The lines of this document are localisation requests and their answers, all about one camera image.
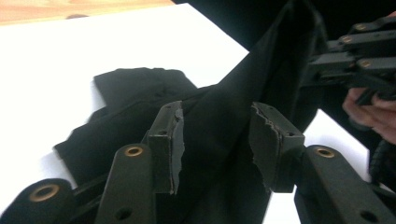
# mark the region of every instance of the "wooden surface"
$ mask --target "wooden surface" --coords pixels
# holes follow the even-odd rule
[[[64,20],[173,4],[171,0],[0,0],[0,25]]]

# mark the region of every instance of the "folded black fabric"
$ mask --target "folded black fabric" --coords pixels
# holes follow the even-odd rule
[[[250,107],[255,101],[270,104],[303,130],[321,92],[300,83],[309,55],[324,43],[318,13],[304,0],[290,1],[249,55],[215,86],[194,90],[181,75],[143,68],[96,77],[107,109],[55,149],[77,182],[85,183],[109,171],[117,149],[142,140],[162,105],[181,100],[180,184],[177,195],[157,196],[158,223],[262,223],[269,194],[248,145]]]

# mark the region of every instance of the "white surface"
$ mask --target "white surface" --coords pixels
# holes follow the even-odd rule
[[[52,147],[104,106],[93,76],[163,67],[203,87],[218,83],[246,54],[188,5],[0,27],[0,213],[38,180],[71,180]],[[306,143],[345,148],[334,139],[341,132],[319,113]],[[265,223],[299,223],[291,194],[273,197]]]

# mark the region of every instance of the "human hand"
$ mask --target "human hand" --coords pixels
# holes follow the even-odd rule
[[[356,100],[364,91],[364,88],[350,89],[343,103],[344,110],[351,119],[371,127],[382,138],[396,145],[396,102],[384,101],[375,95],[373,105],[356,105]]]

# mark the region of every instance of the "white table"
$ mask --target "white table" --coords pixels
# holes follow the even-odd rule
[[[93,76],[162,67],[203,87],[218,83],[247,53],[189,5],[0,27],[0,213],[38,180],[73,181],[52,147],[105,105]],[[320,113],[307,144],[346,149],[323,125],[334,123]],[[339,136],[337,128],[331,132]],[[349,157],[364,175],[367,152],[358,154]],[[274,196],[265,223],[299,223],[291,194]]]

